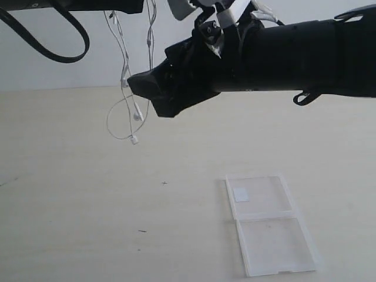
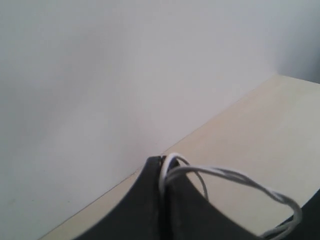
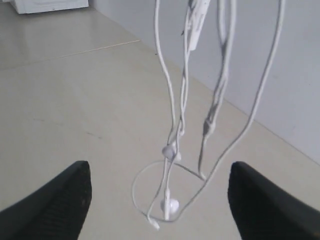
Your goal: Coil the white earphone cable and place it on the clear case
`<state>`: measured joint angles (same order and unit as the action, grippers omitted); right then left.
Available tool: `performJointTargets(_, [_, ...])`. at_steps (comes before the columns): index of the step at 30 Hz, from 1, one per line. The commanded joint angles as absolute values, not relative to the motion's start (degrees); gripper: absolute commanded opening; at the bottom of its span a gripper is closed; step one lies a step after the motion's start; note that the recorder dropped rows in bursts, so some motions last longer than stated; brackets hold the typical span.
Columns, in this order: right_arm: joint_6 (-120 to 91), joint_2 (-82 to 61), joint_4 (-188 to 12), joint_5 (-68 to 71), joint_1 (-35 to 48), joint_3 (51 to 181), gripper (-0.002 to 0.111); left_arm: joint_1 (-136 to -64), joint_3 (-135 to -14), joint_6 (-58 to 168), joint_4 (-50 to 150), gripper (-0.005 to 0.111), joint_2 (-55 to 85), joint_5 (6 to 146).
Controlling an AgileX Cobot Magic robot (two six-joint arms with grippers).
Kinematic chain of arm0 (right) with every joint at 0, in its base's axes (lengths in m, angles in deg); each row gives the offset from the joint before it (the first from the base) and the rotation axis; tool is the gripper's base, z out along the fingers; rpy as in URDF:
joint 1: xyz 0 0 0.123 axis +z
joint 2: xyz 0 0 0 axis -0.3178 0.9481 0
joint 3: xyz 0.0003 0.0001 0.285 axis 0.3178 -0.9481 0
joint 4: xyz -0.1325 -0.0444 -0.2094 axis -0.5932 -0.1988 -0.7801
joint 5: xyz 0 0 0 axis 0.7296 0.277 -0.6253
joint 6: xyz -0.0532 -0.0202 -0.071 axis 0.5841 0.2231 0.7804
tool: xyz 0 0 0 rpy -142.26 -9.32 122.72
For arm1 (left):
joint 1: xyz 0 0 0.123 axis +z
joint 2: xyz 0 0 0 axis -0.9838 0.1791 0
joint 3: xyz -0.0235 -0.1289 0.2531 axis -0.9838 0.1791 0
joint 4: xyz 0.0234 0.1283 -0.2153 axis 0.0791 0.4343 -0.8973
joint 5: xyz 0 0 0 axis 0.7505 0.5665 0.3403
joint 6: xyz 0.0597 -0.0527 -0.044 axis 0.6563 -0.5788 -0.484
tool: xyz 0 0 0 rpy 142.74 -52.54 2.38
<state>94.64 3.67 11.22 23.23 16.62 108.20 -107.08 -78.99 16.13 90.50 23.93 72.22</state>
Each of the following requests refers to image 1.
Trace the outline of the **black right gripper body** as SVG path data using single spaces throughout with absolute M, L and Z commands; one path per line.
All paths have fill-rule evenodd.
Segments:
M 244 26 L 221 28 L 215 21 L 196 22 L 191 37 L 165 49 L 163 101 L 202 103 L 222 92 L 241 91 Z

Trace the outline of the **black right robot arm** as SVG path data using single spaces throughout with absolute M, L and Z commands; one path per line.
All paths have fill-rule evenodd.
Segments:
M 229 26 L 212 13 L 201 13 L 162 63 L 127 80 L 158 116 L 173 118 L 223 92 L 292 90 L 299 106 L 321 95 L 375 97 L 374 5 L 269 28 L 253 4 Z

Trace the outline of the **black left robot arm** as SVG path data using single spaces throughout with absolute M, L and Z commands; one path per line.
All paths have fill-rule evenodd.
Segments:
M 139 14 L 143 11 L 143 0 L 71 0 L 56 1 L 68 11 L 119 11 L 126 14 Z M 1 0 L 1 8 L 6 11 L 51 8 L 52 1 Z

